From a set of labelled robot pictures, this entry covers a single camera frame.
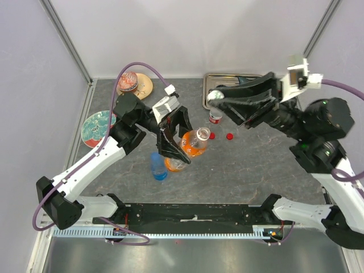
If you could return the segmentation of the orange drink bottle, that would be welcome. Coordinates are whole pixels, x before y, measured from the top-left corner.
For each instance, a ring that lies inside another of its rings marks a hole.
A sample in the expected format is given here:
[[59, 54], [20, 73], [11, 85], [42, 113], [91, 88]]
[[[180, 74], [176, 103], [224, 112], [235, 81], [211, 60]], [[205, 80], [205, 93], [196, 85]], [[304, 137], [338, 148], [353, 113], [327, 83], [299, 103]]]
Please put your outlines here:
[[[190, 160], [192, 160], [205, 152], [210, 135], [210, 129], [207, 127], [189, 131], [181, 138], [179, 146], [188, 155]], [[188, 166], [187, 163], [181, 160], [170, 158], [165, 158], [164, 164], [171, 172], [180, 172]]]

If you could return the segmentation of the blue water bottle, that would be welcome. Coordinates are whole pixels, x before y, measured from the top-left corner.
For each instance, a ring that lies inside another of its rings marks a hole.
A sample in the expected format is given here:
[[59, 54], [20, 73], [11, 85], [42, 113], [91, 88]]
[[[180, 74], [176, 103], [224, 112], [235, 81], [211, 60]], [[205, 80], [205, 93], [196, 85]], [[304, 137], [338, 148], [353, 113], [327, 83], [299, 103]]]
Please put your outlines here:
[[168, 171], [164, 164], [164, 158], [158, 153], [153, 152], [150, 156], [151, 173], [155, 180], [163, 181], [167, 178]]

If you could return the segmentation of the clear bottle red cap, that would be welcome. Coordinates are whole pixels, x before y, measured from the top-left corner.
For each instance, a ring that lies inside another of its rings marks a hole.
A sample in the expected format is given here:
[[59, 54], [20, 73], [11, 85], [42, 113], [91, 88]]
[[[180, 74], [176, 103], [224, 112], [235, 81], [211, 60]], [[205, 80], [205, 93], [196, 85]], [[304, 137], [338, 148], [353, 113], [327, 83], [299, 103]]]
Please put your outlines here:
[[209, 112], [209, 121], [213, 124], [219, 124], [221, 122], [223, 113], [216, 109], [216, 108], [211, 108], [210, 112]]

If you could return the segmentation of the white orange-bottle cap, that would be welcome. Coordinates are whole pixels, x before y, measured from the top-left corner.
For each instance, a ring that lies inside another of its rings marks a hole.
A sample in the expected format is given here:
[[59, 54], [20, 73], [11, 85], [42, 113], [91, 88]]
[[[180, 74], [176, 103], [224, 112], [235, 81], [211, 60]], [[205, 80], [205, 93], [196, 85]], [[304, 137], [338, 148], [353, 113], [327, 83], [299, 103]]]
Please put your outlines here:
[[206, 97], [207, 102], [224, 99], [225, 96], [220, 90], [212, 90]]

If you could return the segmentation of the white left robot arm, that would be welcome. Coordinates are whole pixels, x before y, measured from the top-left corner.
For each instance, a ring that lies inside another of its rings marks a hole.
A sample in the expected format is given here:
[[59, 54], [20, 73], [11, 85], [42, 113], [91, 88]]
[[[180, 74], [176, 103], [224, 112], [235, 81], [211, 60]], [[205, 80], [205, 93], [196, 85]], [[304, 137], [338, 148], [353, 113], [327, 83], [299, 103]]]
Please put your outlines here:
[[114, 194], [86, 197], [82, 192], [108, 167], [135, 150], [146, 132], [156, 135], [161, 156], [191, 162], [174, 140], [176, 134], [182, 137], [192, 130], [188, 110], [176, 96], [166, 96], [148, 107], [136, 95], [125, 93], [117, 98], [113, 113], [115, 124], [94, 149], [53, 179], [43, 176], [36, 182], [39, 203], [60, 230], [90, 218], [105, 217], [113, 224], [123, 221], [125, 205]]

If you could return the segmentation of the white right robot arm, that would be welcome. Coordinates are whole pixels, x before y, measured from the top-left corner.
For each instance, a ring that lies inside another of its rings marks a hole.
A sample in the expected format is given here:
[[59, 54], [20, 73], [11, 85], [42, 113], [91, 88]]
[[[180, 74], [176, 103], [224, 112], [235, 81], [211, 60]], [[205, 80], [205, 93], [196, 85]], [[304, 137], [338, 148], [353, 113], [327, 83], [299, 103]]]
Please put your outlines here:
[[348, 104], [334, 97], [316, 100], [304, 110], [296, 105], [298, 94], [323, 82], [317, 74], [296, 72], [277, 78], [268, 73], [244, 84], [220, 85], [208, 93], [207, 102], [238, 126], [250, 129], [265, 123], [294, 139], [290, 151], [295, 160], [333, 199], [329, 205], [309, 205], [271, 194], [260, 208], [265, 223], [303, 224], [341, 247], [361, 250], [363, 185], [340, 144], [354, 125]]

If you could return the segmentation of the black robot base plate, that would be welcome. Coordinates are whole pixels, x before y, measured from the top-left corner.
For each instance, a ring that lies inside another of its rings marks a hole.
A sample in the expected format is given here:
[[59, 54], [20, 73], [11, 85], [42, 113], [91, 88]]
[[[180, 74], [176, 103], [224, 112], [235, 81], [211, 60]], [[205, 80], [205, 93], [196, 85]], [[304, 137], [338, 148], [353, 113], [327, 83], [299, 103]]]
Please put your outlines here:
[[146, 233], [227, 233], [253, 230], [253, 226], [288, 226], [260, 205], [130, 203], [108, 218], [112, 223]]

